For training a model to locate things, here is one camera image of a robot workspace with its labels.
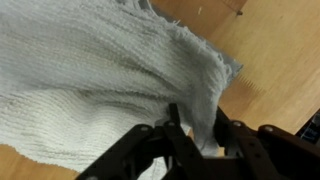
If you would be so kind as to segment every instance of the wooden table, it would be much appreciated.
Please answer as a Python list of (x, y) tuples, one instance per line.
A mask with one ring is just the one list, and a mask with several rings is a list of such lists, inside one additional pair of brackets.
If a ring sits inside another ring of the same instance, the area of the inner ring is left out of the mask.
[[(220, 0), (153, 2), (244, 64), (221, 98), (230, 118), (295, 133), (320, 107), (320, 1), (249, 0), (238, 17)], [(1, 180), (62, 180), (76, 174), (0, 146)]]

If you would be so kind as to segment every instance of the terry cloth towel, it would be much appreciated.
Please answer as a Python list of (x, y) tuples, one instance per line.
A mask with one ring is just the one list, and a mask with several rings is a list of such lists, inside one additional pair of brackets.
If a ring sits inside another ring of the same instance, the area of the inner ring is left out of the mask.
[(37, 162), (81, 172), (134, 125), (167, 118), (170, 102), (214, 155), (233, 75), (219, 51), (138, 0), (0, 1), (0, 143)]

